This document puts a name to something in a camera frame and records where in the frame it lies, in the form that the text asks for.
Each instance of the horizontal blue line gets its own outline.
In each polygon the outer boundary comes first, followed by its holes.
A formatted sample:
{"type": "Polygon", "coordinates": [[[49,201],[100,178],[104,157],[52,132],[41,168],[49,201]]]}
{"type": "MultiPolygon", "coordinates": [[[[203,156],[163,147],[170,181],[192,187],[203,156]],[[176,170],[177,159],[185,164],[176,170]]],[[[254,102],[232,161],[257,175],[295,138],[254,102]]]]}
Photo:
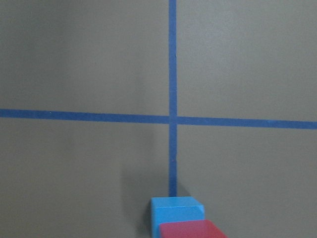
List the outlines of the horizontal blue line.
{"type": "Polygon", "coordinates": [[[317,121],[265,120],[265,119],[230,119],[230,118],[197,118],[178,117],[180,125],[213,125],[241,127],[269,127],[291,129],[317,129],[317,121]]]}
{"type": "Polygon", "coordinates": [[[99,114],[56,111],[32,111],[0,109],[0,118],[52,119],[52,120],[83,120],[168,124],[168,116],[128,115],[128,114],[99,114]]]}
{"type": "MultiPolygon", "coordinates": [[[[82,121],[169,124],[169,117],[168,116],[76,113],[76,112],[33,111],[33,110],[15,110],[15,109],[0,109],[0,118],[82,120],[82,121]]],[[[179,125],[211,125],[211,126],[270,127],[270,128],[290,128],[290,129],[317,129],[317,121],[199,118],[199,117],[177,117],[176,121],[177,121],[177,124],[179,124],[179,125]]]]}

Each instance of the vertical blue line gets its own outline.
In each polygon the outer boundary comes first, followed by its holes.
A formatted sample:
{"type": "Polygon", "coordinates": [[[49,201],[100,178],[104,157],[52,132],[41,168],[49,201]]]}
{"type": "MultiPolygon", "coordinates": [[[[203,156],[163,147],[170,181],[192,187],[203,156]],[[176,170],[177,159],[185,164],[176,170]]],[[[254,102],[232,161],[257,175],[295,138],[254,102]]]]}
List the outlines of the vertical blue line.
{"type": "Polygon", "coordinates": [[[176,0],[169,0],[169,196],[177,196],[177,62],[176,62],[176,0]]]}

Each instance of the blue block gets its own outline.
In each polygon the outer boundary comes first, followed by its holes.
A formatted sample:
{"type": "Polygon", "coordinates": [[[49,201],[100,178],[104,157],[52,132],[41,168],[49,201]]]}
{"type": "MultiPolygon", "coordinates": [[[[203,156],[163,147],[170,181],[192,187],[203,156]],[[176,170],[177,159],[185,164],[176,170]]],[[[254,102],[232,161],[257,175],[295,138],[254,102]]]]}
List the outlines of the blue block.
{"type": "Polygon", "coordinates": [[[193,197],[153,197],[151,213],[152,238],[160,238],[161,223],[205,219],[204,206],[193,197]]]}

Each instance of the blue tape line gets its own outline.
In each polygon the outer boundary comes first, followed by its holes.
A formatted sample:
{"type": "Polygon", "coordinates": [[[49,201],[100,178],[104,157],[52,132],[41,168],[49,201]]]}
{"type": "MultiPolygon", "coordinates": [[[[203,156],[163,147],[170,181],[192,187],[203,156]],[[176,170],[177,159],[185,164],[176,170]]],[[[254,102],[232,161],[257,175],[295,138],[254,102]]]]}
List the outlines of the blue tape line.
{"type": "Polygon", "coordinates": [[[181,125],[243,126],[264,128],[317,129],[317,121],[230,119],[230,118],[196,118],[178,117],[181,125]]]}
{"type": "Polygon", "coordinates": [[[176,61],[176,0],[168,8],[169,59],[169,196],[177,196],[177,61],[176,61]]]}
{"type": "Polygon", "coordinates": [[[0,118],[83,120],[83,121],[169,124],[168,116],[98,114],[98,113],[32,111],[32,110],[12,110],[12,109],[0,109],[0,118]]]}
{"type": "MultiPolygon", "coordinates": [[[[171,123],[168,116],[152,115],[128,115],[128,114],[97,114],[57,111],[33,111],[0,109],[0,118],[24,118],[24,119],[52,119],[52,120],[82,120],[104,122],[132,122],[153,124],[180,124],[180,125],[211,125],[211,126],[241,126],[263,128],[289,128],[289,129],[317,129],[317,121],[296,120],[265,120],[265,119],[230,119],[230,118],[198,118],[177,117],[175,123],[171,123]]],[[[170,136],[176,141],[177,127],[171,127],[170,136]]]]}

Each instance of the red block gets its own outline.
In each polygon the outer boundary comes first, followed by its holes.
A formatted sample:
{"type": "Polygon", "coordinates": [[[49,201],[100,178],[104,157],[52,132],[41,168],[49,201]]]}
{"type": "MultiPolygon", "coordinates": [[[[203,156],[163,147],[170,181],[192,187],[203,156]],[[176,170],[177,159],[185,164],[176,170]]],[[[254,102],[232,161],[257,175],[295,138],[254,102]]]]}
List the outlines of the red block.
{"type": "Polygon", "coordinates": [[[161,238],[228,238],[209,220],[162,223],[159,230],[161,238]]]}

